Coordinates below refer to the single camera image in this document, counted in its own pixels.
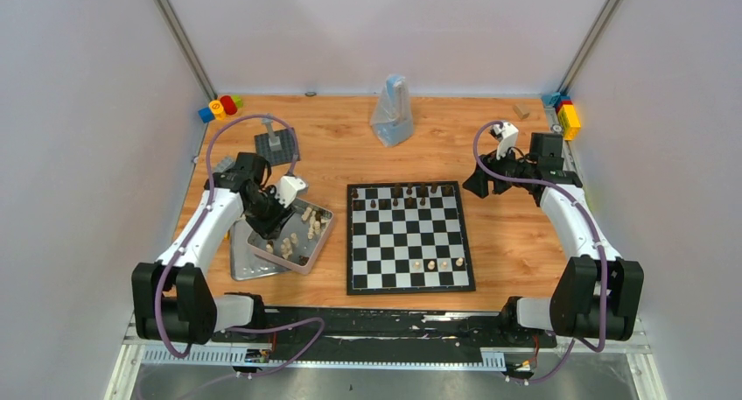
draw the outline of metal frame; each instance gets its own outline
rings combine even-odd
[[[154,1],[157,7],[160,9],[165,23],[170,28],[172,36],[178,42],[180,50],[183,51],[183,55],[188,61],[188,65],[191,66],[193,74],[196,75],[196,80],[199,82],[201,90],[204,91],[204,95],[206,95],[206,98],[208,98],[209,100],[216,99],[217,94],[216,90],[214,90],[214,85],[212,85],[211,80],[209,80],[206,69],[204,69],[203,65],[201,65],[199,57],[196,55],[196,51],[193,50],[191,41],[188,39],[186,31],[183,29],[183,25],[180,24],[178,16],[175,14],[175,10],[170,4],[170,0]]]
[[[611,20],[611,16],[616,11],[616,8],[619,6],[620,3],[621,0],[605,0],[603,7],[598,13],[598,17],[595,18],[595,22],[592,23],[592,26],[587,32],[582,45],[580,45],[579,50],[577,50],[577,54],[575,54],[575,58],[570,63],[570,67],[567,68],[567,73],[564,74],[564,78],[559,84],[559,89],[557,90],[557,92],[561,92],[564,95],[567,95],[569,93],[570,87],[572,86],[572,83],[574,83],[575,77],[579,73],[580,68],[587,60],[587,57],[590,55],[593,46],[600,38],[600,35],[603,33],[603,30],[606,28],[606,25],[608,25],[608,22]]]

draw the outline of red toy block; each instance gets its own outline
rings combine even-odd
[[[231,116],[232,114],[237,112],[237,104],[235,104],[235,101],[232,100],[231,96],[224,95],[219,99],[219,101],[224,107],[224,112],[226,112],[228,116]]]

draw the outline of yellow toy block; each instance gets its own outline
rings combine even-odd
[[[217,120],[224,120],[227,118],[227,113],[224,112],[224,106],[221,105],[219,100],[213,100],[209,102],[209,109],[213,113],[213,117]]]
[[[556,113],[556,117],[559,119],[559,124],[562,125],[562,129],[564,130],[564,140],[572,140],[577,137],[580,130],[580,123],[574,105],[564,104],[559,109],[559,112]]]

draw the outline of gray floor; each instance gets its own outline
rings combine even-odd
[[[554,354],[540,354],[546,372],[556,363]],[[140,370],[144,399],[175,399],[231,368],[150,365]],[[519,387],[500,374],[460,371],[394,371],[287,368],[275,375],[249,381],[228,379],[195,391],[189,399],[636,399],[626,357],[622,354],[573,354],[548,382]]]

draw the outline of blue toy block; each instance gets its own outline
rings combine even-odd
[[[554,104],[559,102],[559,97],[562,95],[558,92],[555,92],[554,94],[546,94],[541,95],[541,103],[544,107],[552,107]]]
[[[208,123],[214,119],[214,113],[211,112],[209,107],[205,107],[199,110],[199,117],[201,117],[202,122]]]

